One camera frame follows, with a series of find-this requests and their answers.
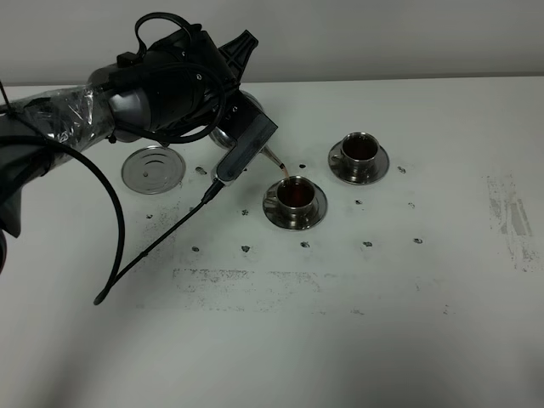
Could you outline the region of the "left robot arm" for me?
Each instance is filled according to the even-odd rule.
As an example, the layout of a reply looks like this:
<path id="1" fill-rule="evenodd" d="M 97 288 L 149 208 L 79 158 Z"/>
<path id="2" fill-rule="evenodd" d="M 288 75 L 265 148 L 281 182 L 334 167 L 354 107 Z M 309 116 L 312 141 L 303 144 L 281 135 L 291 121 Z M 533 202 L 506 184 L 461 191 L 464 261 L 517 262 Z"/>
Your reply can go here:
<path id="1" fill-rule="evenodd" d="M 203 196 L 211 201 L 262 150 L 275 124 L 240 88 L 257 38 L 244 31 L 217 46 L 200 25 L 119 54 L 87 84 L 5 103 L 1 108 L 1 234 L 21 232 L 23 187 L 77 160 L 98 142 L 148 139 L 182 145 L 214 129 L 231 140 Z"/>

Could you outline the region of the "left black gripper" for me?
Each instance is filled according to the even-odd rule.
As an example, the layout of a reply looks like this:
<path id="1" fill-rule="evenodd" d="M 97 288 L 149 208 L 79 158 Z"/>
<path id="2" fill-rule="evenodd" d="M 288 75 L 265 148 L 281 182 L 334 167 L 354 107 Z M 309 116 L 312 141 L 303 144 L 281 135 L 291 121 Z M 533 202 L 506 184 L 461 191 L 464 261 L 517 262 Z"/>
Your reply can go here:
<path id="1" fill-rule="evenodd" d="M 257 46 L 248 30 L 216 47 L 206 31 L 179 29 L 144 55 L 118 55 L 117 139 L 193 143 L 206 137 L 226 113 Z"/>

